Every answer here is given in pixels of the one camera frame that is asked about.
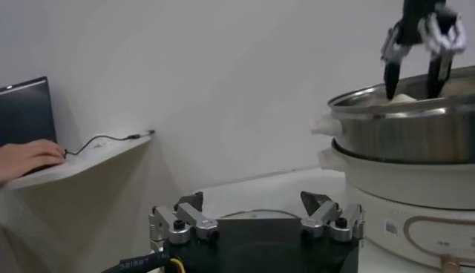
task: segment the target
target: stainless steel pot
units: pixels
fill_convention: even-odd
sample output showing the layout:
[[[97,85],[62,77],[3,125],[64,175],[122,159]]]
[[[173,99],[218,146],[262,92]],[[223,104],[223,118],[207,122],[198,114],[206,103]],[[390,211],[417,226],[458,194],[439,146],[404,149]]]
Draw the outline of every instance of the stainless steel pot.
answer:
[[[426,78],[403,79],[397,93],[424,98]],[[442,96],[388,105],[384,85],[376,85],[331,99],[331,117],[341,123],[334,145],[382,162],[474,163],[475,66],[452,70]]]

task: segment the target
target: white table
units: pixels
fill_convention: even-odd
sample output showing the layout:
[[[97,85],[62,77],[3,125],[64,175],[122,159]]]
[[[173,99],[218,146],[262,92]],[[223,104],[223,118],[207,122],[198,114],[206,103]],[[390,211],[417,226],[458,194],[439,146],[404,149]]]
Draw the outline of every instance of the white table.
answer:
[[[207,217],[213,218],[256,208],[284,210],[305,216],[306,212],[300,200],[301,191],[328,194],[342,205],[345,205],[346,199],[343,174],[321,169],[221,185],[202,191],[205,200],[203,212]],[[359,263],[359,271],[363,273],[437,272],[397,257],[369,241],[364,243]]]

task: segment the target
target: robotic arm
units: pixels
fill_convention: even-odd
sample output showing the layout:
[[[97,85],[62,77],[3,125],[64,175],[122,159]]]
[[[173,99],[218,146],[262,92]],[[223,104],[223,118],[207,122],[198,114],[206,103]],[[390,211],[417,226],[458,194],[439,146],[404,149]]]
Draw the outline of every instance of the robotic arm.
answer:
[[[431,54],[427,97],[432,99],[439,96],[450,77],[453,57],[465,50],[466,43],[462,20],[445,6],[445,0],[404,0],[402,19],[389,30],[381,49],[388,99],[396,92],[403,58],[413,45],[422,43]]]

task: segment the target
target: white shelf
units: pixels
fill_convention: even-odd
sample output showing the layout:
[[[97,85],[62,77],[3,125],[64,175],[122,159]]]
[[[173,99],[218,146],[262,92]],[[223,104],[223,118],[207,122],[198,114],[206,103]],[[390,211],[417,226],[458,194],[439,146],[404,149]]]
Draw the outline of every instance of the white shelf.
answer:
[[[12,180],[8,182],[3,189],[13,190],[63,180],[64,178],[80,174],[95,165],[143,145],[150,140],[150,136],[143,136],[139,139],[109,142],[107,145],[99,147],[93,144],[90,148],[84,150],[77,156],[68,155],[65,163]]]

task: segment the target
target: cable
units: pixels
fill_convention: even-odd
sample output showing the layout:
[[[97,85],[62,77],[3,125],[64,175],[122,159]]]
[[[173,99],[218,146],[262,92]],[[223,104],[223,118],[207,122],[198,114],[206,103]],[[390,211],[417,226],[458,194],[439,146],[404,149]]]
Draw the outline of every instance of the cable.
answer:
[[[102,273],[137,273],[149,272],[170,263],[170,255],[165,252],[155,252],[145,256],[134,257],[119,261],[119,264],[106,269]]]
[[[155,130],[148,130],[147,133],[145,133],[145,134],[131,134],[129,136],[122,137],[122,138],[101,134],[101,135],[92,137],[78,151],[72,152],[72,151],[65,150],[65,152],[66,152],[66,154],[77,156],[78,154],[81,154],[81,152],[84,151],[84,149],[86,149],[96,139],[112,139],[112,140],[116,140],[116,141],[126,141],[126,140],[130,140],[130,139],[139,139],[139,138],[142,138],[142,137],[145,137],[145,136],[150,136],[152,134],[155,134]]]
[[[180,273],[186,273],[185,266],[183,265],[181,260],[173,258],[173,259],[170,259],[170,261],[177,266],[177,268],[180,270]]]

